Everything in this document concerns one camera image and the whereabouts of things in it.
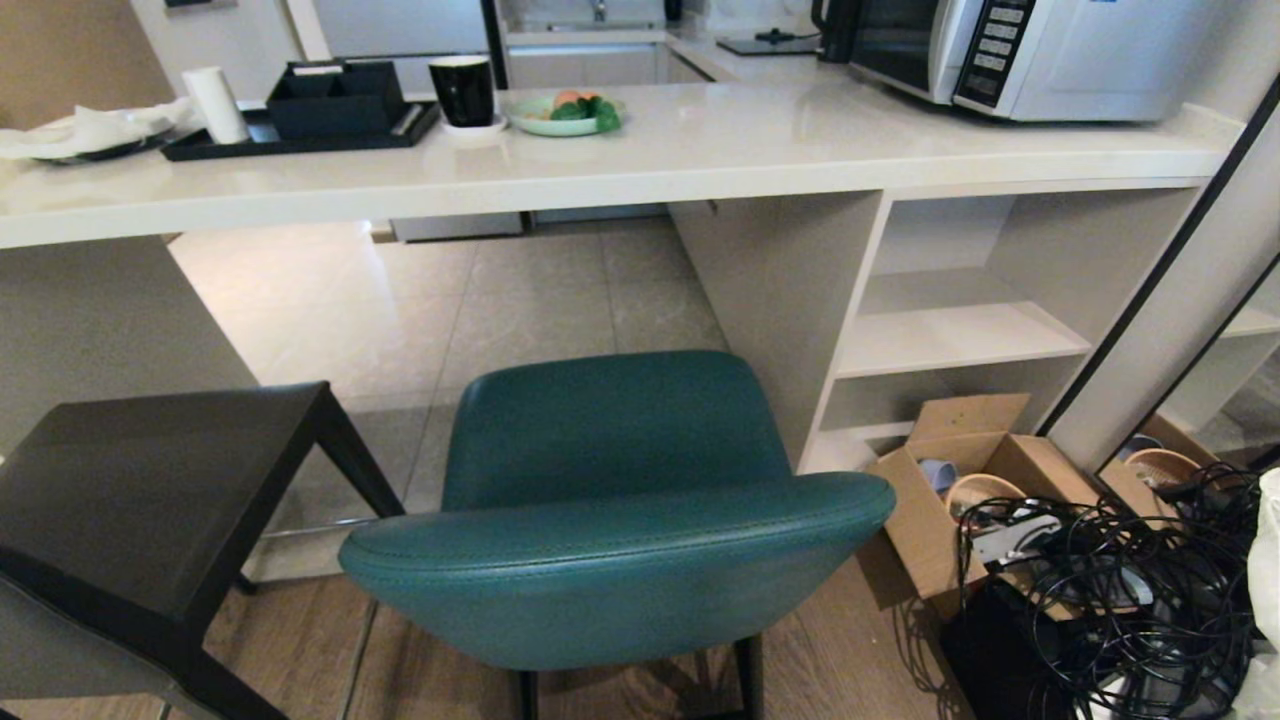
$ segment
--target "saucer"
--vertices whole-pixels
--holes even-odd
[[[460,128],[449,124],[449,120],[440,123],[444,127],[444,132],[454,137],[492,137],[502,131],[507,129],[507,117],[494,113],[494,123],[492,126],[484,126],[477,128]]]

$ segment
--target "tile floor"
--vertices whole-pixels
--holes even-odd
[[[333,383],[411,512],[439,506],[453,410],[477,375],[609,352],[726,348],[666,218],[412,245],[374,245],[361,223],[289,225],[191,232],[169,247],[259,382]],[[270,530],[367,515],[316,452]],[[343,537],[266,539],[246,571],[334,573]]]

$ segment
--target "white cabinet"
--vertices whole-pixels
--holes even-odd
[[[671,209],[730,347],[814,473],[874,460],[927,400],[1027,392],[1016,430],[1042,424],[1199,193],[1080,184]]]
[[[511,49],[511,87],[591,88],[658,82],[652,44],[540,45]]]
[[[716,78],[698,69],[698,67],[686,60],[684,55],[669,47],[666,49],[666,60],[667,61],[664,64],[667,67],[667,77],[664,81],[667,85],[716,82]]]

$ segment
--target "white countertop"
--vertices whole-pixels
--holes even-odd
[[[609,88],[626,104],[623,129],[584,138],[512,129],[475,147],[435,128],[404,150],[189,163],[151,151],[72,168],[0,163],[0,247],[876,188],[1199,184],[1231,141],[1230,133],[1178,129],[1188,123],[1000,124],[927,106],[810,58],[739,58],[710,40],[667,41],[708,73],[749,82]],[[502,101],[544,92],[508,92]]]

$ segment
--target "black organizer box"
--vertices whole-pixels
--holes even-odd
[[[298,74],[302,68],[340,72]],[[289,63],[266,100],[282,140],[387,135],[407,109],[389,61]]]

